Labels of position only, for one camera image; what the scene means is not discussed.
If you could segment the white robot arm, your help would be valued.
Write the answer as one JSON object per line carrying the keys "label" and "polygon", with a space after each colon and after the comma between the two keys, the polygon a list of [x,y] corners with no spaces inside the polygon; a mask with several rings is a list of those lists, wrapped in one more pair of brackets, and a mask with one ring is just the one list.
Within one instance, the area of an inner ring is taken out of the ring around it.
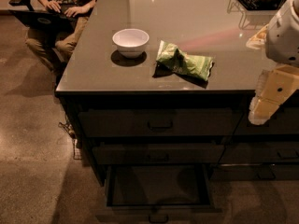
{"label": "white robot arm", "polygon": [[249,106],[250,123],[263,125],[299,89],[299,0],[287,0],[246,46],[265,48],[266,57],[277,63],[260,74]]}

